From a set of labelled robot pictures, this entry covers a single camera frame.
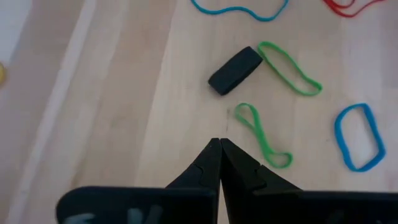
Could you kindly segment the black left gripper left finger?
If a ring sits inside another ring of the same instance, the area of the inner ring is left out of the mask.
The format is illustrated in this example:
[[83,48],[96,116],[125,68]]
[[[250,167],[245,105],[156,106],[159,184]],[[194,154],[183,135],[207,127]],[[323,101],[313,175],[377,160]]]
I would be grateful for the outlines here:
[[164,188],[79,187],[55,208],[58,224],[216,224],[221,141],[213,138]]

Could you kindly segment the blue rubber band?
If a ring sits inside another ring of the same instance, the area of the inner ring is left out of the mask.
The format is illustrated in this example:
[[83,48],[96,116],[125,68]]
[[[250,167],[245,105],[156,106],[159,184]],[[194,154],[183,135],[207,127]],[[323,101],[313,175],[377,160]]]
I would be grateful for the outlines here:
[[[368,121],[371,132],[374,136],[374,139],[375,139],[375,142],[377,145],[377,149],[378,149],[378,152],[376,153],[376,155],[362,167],[356,167],[354,165],[354,163],[351,159],[349,148],[347,147],[347,144],[343,137],[343,130],[341,127],[343,118],[347,115],[347,113],[349,111],[354,110],[356,108],[362,108],[363,113]],[[378,165],[386,156],[386,147],[385,147],[382,137],[379,133],[375,116],[372,112],[372,109],[370,108],[370,106],[367,103],[358,103],[358,104],[354,104],[354,105],[348,106],[347,108],[343,109],[335,119],[334,134],[335,134],[336,143],[337,143],[337,145],[341,151],[341,155],[343,157],[343,162],[345,163],[347,168],[352,172],[367,172],[367,171],[371,170],[373,167],[375,167],[376,165]]]

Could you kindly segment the long teal rubber band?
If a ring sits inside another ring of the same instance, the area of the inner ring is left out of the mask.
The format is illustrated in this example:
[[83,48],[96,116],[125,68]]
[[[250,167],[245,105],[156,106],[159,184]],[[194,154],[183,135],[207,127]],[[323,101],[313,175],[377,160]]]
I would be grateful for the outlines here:
[[215,15],[220,15],[220,14],[224,14],[227,12],[241,11],[246,14],[249,14],[255,20],[260,21],[260,22],[271,22],[271,21],[275,20],[285,10],[287,5],[289,4],[289,0],[284,0],[281,7],[278,8],[278,10],[276,10],[276,12],[273,15],[271,15],[269,17],[263,17],[263,16],[256,14],[254,11],[252,11],[246,7],[243,7],[243,6],[230,6],[230,7],[226,7],[226,8],[222,8],[222,9],[212,10],[212,9],[206,9],[206,8],[200,6],[199,3],[197,3],[197,0],[190,0],[190,1],[200,12],[202,12],[204,14],[215,16]]

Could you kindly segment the long red rubber band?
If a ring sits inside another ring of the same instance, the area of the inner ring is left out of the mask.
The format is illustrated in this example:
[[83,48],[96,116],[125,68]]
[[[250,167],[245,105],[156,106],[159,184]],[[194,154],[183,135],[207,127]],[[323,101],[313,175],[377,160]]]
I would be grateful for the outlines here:
[[368,7],[386,0],[323,0],[329,9],[336,15],[344,18],[353,18]]

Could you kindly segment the small green rubber band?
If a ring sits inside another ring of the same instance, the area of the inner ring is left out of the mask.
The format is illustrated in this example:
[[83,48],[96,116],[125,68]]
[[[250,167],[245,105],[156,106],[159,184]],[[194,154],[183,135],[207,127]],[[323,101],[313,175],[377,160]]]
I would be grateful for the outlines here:
[[[241,113],[241,110],[247,107],[248,110],[251,112],[253,122],[249,122]],[[235,118],[241,122],[243,125],[248,127],[253,134],[255,135],[257,142],[259,144],[260,150],[262,152],[262,155],[264,159],[273,167],[276,169],[286,169],[291,166],[291,164],[294,161],[294,157],[291,153],[289,152],[277,152],[271,148],[267,141],[266,134],[264,132],[263,126],[262,126],[262,121],[261,117],[259,115],[258,110],[249,103],[240,103],[238,104],[235,109],[234,109],[234,116]],[[275,156],[282,156],[285,158],[285,162],[282,164],[279,164],[274,160]]]

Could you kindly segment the black rectangular block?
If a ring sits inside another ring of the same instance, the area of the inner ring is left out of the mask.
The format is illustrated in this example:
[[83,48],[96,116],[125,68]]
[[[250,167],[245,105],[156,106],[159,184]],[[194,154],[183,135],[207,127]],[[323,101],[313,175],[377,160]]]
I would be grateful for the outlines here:
[[224,96],[237,87],[261,64],[262,57],[250,46],[231,57],[208,80],[219,95]]

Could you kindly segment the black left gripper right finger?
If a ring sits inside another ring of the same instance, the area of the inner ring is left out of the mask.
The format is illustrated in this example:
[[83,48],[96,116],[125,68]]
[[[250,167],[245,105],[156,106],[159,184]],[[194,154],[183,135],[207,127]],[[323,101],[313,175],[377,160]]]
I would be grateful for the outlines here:
[[398,193],[302,190],[222,139],[231,224],[398,224]]

